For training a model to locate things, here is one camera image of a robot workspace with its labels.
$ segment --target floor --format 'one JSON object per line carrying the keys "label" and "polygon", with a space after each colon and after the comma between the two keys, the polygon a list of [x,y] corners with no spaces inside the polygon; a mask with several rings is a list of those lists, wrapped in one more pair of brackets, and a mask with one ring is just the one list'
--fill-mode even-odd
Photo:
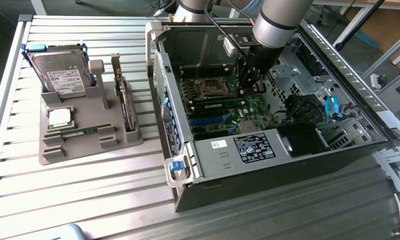
{"label": "floor", "polygon": [[[84,0],[81,4],[75,4],[73,0],[44,0],[48,15],[67,16],[144,16],[152,0]],[[6,16],[0,15],[0,81],[8,59],[8,52],[12,44],[16,22],[20,14],[36,14],[31,0],[0,0],[0,11]],[[315,21],[319,10],[311,8],[305,18]],[[215,7],[213,13],[219,17],[228,16],[227,8]],[[324,35],[332,29],[336,23],[335,15],[325,11],[321,24],[317,26]],[[332,31],[328,39],[332,42],[341,31],[344,25],[339,24]],[[352,64],[359,73],[364,72],[371,64],[383,55],[380,50],[371,48],[360,40],[352,38],[341,50],[341,54]],[[387,75],[387,79],[393,79],[400,74],[400,69],[391,64],[388,60],[376,70],[376,74]]]}

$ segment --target hard disk drive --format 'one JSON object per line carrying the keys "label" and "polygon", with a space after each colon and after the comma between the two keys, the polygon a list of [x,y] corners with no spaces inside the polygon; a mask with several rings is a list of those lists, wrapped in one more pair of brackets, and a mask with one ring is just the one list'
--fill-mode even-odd
{"label": "hard disk drive", "polygon": [[95,86],[88,55],[81,45],[49,46],[33,44],[25,58],[35,68],[45,92],[57,92],[63,99],[85,95]]}

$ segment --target blue latch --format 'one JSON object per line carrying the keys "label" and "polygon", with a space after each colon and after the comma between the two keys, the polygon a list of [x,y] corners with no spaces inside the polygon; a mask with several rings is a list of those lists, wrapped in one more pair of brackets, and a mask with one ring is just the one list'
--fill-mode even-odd
{"label": "blue latch", "polygon": [[183,170],[185,168],[184,161],[172,161],[169,164],[171,171]]}
{"label": "blue latch", "polygon": [[31,44],[28,51],[29,52],[44,52],[47,50],[47,45],[45,44]]}
{"label": "blue latch", "polygon": [[[333,113],[329,113],[329,105],[331,105],[331,101],[333,101]],[[343,114],[340,113],[340,107],[339,107],[339,98],[336,96],[329,96],[325,99],[325,104],[324,104],[324,113],[325,113],[325,122],[329,124],[331,120],[329,120],[329,114],[331,116],[333,114],[337,114],[337,116],[341,118]]]}
{"label": "blue latch", "polygon": [[169,102],[169,98],[165,97],[164,100],[163,100],[163,105],[161,106],[165,107],[168,105],[168,102]]}

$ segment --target aluminum slatted table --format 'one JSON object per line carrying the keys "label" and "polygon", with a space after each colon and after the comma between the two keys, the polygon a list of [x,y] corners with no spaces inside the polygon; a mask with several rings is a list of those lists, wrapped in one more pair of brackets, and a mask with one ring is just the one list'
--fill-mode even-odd
{"label": "aluminum slatted table", "polygon": [[[20,20],[0,86],[0,239],[45,239],[44,234],[67,223],[76,223],[89,239],[391,237],[397,206],[384,172],[369,157],[327,176],[175,213],[145,67],[144,26],[165,18]],[[89,47],[89,58],[105,63],[104,81],[113,80],[109,54],[121,54],[145,141],[43,166],[37,156],[41,84],[18,46],[79,40]]]}

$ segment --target circuit board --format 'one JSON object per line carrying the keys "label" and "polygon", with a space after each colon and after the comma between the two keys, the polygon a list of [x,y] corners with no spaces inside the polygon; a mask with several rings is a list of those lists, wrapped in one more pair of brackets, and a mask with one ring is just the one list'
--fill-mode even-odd
{"label": "circuit board", "polygon": [[99,128],[104,128],[104,127],[109,127],[109,126],[111,126],[111,123],[105,123],[105,124],[101,124],[97,126],[91,126],[91,127],[85,127],[85,128],[77,128],[77,129],[72,129],[72,130],[53,132],[53,133],[45,134],[44,137],[51,138],[55,136],[61,136],[63,138],[69,138],[69,137],[75,137],[75,136],[80,136],[80,135],[95,134],[99,132]]}
{"label": "circuit board", "polygon": [[237,96],[237,77],[181,79],[177,87],[195,140],[251,133],[271,123],[260,94]]}

